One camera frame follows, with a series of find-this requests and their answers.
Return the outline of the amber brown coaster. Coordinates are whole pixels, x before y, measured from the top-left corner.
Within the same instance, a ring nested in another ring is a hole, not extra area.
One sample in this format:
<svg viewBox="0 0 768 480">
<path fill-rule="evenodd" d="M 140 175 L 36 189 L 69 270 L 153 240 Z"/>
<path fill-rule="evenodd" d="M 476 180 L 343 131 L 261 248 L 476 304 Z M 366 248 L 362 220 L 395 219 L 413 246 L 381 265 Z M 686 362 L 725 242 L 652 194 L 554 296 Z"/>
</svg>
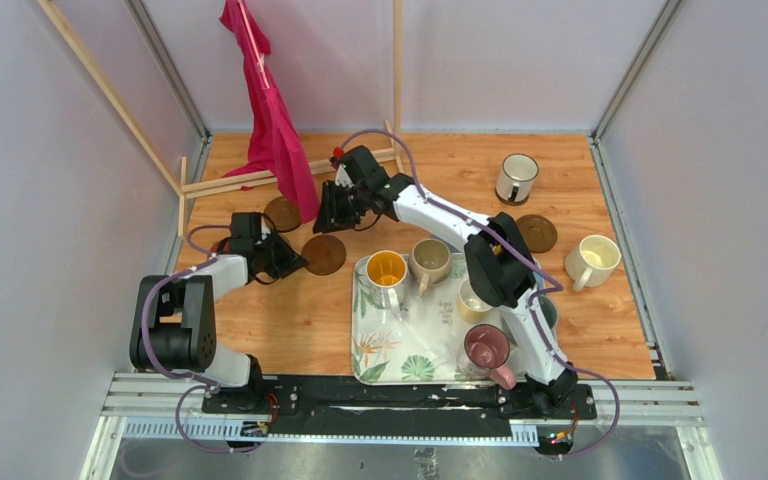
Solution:
<svg viewBox="0 0 768 480">
<path fill-rule="evenodd" d="M 306 269 L 319 276 L 337 272 L 345 263 L 346 247 L 333 235 L 318 235 L 308 240 L 302 247 L 302 257 L 306 260 Z"/>
</svg>

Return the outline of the ringed brown coaster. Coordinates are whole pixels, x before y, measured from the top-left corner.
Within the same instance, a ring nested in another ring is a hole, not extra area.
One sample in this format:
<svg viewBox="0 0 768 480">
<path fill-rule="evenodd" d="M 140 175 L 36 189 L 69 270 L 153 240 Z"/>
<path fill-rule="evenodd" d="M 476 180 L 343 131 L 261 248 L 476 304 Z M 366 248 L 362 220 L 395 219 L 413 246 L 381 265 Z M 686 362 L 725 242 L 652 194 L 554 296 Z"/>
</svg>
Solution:
<svg viewBox="0 0 768 480">
<path fill-rule="evenodd" d="M 264 208 L 279 233 L 288 233 L 301 226 L 301 216 L 298 207 L 287 198 L 280 196 L 271 200 Z"/>
</svg>

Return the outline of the cream white mug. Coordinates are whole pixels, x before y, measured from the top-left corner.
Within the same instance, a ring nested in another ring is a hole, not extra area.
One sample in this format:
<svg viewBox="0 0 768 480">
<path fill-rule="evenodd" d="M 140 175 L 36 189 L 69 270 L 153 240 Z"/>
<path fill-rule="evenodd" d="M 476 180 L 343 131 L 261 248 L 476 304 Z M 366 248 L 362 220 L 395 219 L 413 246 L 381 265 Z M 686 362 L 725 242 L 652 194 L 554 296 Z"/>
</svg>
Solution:
<svg viewBox="0 0 768 480">
<path fill-rule="evenodd" d="M 593 234 L 584 237 L 566 256 L 564 269 L 573 281 L 572 290 L 582 291 L 604 284 L 622 260 L 619 246 L 610 238 Z"/>
</svg>

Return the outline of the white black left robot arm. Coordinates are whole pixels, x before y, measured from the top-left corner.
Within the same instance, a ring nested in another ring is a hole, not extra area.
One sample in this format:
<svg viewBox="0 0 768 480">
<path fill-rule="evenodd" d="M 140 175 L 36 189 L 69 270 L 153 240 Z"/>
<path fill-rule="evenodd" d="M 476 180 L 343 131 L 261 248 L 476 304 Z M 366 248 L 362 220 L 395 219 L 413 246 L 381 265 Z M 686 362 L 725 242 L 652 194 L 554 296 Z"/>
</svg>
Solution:
<svg viewBox="0 0 768 480">
<path fill-rule="evenodd" d="M 129 358 L 141 372 L 188 379 L 210 395 L 227 392 L 243 413 L 276 404 L 258 360 L 218 339 L 215 304 L 251 283 L 269 285 L 306 267 L 306 260 L 259 212 L 234 213 L 228 236 L 204 262 L 171 275 L 149 275 L 138 286 Z"/>
</svg>

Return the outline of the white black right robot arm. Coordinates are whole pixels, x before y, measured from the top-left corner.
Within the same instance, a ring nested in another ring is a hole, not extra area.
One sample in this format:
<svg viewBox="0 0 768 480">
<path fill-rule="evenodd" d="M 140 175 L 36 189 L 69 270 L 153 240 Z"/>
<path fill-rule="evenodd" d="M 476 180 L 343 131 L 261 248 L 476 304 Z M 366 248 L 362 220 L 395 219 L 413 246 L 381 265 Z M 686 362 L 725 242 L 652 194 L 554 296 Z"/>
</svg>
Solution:
<svg viewBox="0 0 768 480">
<path fill-rule="evenodd" d="M 314 223 L 317 233 L 355 228 L 372 212 L 420 227 L 465 256 L 472 290 L 499 310 L 525 355 L 525 381 L 531 403 L 544 417 L 556 417 L 571 403 L 578 375 L 561 351 L 540 306 L 537 268 L 515 220 L 466 210 L 433 194 L 418 180 L 389 174 L 365 146 L 335 148 L 336 171 L 323 184 Z"/>
</svg>

